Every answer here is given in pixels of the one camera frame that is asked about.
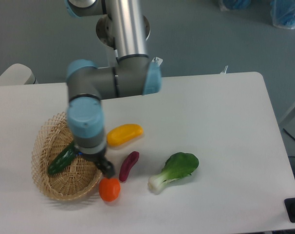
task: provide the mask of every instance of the green leaf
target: green leaf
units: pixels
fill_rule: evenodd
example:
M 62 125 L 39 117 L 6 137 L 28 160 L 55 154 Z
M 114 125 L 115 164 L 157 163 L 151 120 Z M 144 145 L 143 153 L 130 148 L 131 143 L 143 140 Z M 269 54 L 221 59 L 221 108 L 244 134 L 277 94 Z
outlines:
M 167 174 L 167 180 L 181 179 L 190 176 L 198 168 L 199 163 L 193 154 L 179 152 L 166 161 L 162 172 Z

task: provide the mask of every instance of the blue joint cap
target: blue joint cap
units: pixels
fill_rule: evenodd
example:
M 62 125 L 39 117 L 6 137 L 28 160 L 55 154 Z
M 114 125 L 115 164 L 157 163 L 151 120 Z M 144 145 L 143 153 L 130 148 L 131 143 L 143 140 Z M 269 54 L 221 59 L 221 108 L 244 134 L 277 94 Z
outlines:
M 104 115 L 100 101 L 92 97 L 72 100 L 67 110 L 67 122 L 74 136 L 91 138 L 104 128 Z
M 66 82 L 68 81 L 68 79 L 70 78 L 70 76 L 74 72 L 76 72 L 77 70 L 84 68 L 84 67 L 98 68 L 97 65 L 90 60 L 85 60 L 85 59 L 75 60 L 75 61 L 71 62 L 70 65 L 68 66 L 68 71 L 66 74 Z
M 158 93 L 161 87 L 162 87 L 161 69 L 155 62 L 151 62 L 151 64 L 148 67 L 147 78 L 144 84 L 142 95 Z
M 69 4 L 68 0 L 64 0 L 64 4 L 65 4 L 66 9 L 67 9 L 67 11 L 68 11 L 68 13 L 69 13 L 70 16 L 72 16 L 73 18 L 80 18 L 78 15 L 76 15 L 76 14 L 72 11 L 72 9 L 71 9 L 71 7 L 70 7 L 70 4 Z

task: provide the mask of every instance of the orange tomato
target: orange tomato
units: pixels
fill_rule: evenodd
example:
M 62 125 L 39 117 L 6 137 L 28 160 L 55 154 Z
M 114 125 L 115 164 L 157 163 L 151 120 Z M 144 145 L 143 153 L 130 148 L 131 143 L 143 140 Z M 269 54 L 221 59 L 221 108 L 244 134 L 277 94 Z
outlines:
M 100 197 L 104 201 L 114 201 L 118 198 L 120 192 L 120 183 L 116 178 L 103 178 L 99 183 Z

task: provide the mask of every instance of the silver metal tube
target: silver metal tube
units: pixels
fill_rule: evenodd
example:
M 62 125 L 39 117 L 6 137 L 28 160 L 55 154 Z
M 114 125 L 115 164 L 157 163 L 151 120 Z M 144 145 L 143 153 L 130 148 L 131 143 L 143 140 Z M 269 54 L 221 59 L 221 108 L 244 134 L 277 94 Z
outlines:
M 97 0 L 69 0 L 71 4 L 80 8 L 87 8 L 93 5 Z
M 119 58 L 146 55 L 146 34 L 140 0 L 110 0 L 115 45 Z

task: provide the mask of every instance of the toy vegetable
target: toy vegetable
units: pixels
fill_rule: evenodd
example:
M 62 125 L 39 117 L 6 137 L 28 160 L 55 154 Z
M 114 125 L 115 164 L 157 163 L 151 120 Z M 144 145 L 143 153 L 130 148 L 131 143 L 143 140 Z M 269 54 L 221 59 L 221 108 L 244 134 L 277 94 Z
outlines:
M 190 176 L 198 167 L 199 160 L 193 154 L 176 153 L 165 163 L 162 172 L 148 179 L 148 186 L 154 193 L 159 193 L 168 183 Z

